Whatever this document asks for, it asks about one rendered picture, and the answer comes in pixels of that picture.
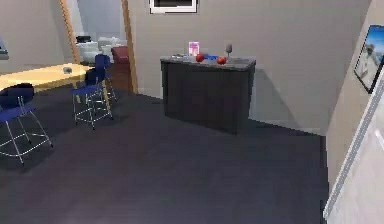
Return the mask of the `dark cabinet with grey top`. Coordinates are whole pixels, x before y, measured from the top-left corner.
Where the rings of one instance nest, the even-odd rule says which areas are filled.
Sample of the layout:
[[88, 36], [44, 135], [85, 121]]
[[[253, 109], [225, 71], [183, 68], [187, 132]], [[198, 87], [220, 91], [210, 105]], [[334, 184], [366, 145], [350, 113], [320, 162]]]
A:
[[254, 59], [232, 58], [220, 65], [168, 56], [160, 62], [166, 116], [231, 134], [247, 122]]

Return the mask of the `blue chair with metal legs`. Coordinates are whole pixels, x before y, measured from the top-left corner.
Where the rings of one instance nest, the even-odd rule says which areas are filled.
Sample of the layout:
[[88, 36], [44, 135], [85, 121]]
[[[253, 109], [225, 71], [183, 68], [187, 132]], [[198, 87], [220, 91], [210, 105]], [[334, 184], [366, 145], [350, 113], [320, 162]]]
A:
[[[107, 68], [110, 67], [110, 65], [111, 65], [111, 61], [110, 61], [110, 57], [108, 55], [97, 54], [95, 56], [95, 67], [96, 68], [103, 68], [104, 70], [106, 70]], [[114, 100], [117, 100], [115, 91], [113, 89], [112, 79], [111, 79], [111, 76], [108, 72], [105, 73], [105, 78], [106, 78], [107, 82], [109, 83], [109, 91], [107, 92], [107, 94], [109, 96], [111, 96]]]
[[[0, 91], [0, 123], [4, 123], [6, 125], [6, 129], [10, 137], [10, 139], [6, 142], [0, 143], [0, 148], [4, 147], [9, 143], [12, 143], [14, 149], [16, 150], [14, 154], [6, 153], [0, 150], [0, 155], [4, 155], [7, 157], [16, 157], [19, 159], [21, 164], [24, 164], [24, 155], [32, 152], [44, 143], [48, 143], [50, 146], [53, 146], [50, 137], [48, 136], [41, 122], [34, 113], [36, 107], [31, 104], [31, 101], [34, 98], [34, 94], [35, 88], [31, 83], [20, 83], [12, 85]], [[30, 133], [26, 131], [23, 122], [21, 121], [21, 118], [28, 115], [31, 115], [35, 119], [36, 123], [38, 124], [41, 130], [41, 134]], [[22, 133], [20, 135], [14, 135], [12, 133], [10, 122], [14, 119], [16, 119], [21, 126]], [[30, 149], [21, 152], [16, 141], [20, 137], [25, 137], [28, 143], [31, 144], [31, 136], [43, 137], [44, 140], [39, 144], [31, 147]]]
[[[106, 72], [104, 68], [95, 67], [86, 71], [84, 85], [82, 87], [73, 89], [72, 103], [73, 103], [73, 115], [75, 124], [79, 121], [90, 123], [92, 128], [95, 128], [95, 122], [101, 118], [109, 116], [113, 118], [111, 109], [107, 106], [106, 97], [104, 96], [104, 89], [102, 82], [106, 78]], [[80, 112], [76, 111], [76, 97], [83, 96], [85, 100], [86, 108]], [[103, 108], [96, 107], [94, 100], [95, 96], [99, 96], [99, 102], [104, 105]]]

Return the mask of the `yellow wooden table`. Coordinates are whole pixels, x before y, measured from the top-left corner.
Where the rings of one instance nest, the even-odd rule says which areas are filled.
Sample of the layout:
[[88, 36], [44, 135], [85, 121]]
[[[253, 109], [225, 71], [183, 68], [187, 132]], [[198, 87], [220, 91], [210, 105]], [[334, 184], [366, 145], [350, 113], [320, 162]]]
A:
[[[64, 74], [64, 67], [72, 68], [72, 73]], [[0, 75], [0, 91], [6, 87], [20, 83], [31, 83], [35, 88], [35, 93], [50, 90], [68, 84], [72, 84], [74, 86], [73, 89], [76, 89], [84, 85], [85, 73], [91, 68], [95, 67], [68, 63], [63, 65], [56, 65], [46, 68], [39, 68], [23, 72], [15, 72]], [[110, 108], [106, 87], [104, 89], [104, 96], [106, 97], [107, 106]], [[96, 101], [96, 107], [104, 107], [104, 105], [99, 102], [99, 96], [95, 96], [94, 100]]]

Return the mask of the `white room door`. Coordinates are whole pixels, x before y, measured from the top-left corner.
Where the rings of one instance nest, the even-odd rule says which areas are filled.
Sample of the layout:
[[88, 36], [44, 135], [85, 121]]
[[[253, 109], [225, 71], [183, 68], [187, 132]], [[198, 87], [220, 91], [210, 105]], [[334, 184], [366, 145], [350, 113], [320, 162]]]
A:
[[323, 210], [326, 224], [384, 224], [384, 68]]

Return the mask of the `black framed picture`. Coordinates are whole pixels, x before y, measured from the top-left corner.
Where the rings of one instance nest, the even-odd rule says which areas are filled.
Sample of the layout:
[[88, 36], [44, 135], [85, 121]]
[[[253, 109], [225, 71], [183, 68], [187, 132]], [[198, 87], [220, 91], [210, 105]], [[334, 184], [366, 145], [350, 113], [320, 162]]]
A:
[[373, 92], [384, 66], [384, 25], [370, 25], [366, 33], [354, 74], [368, 94]]

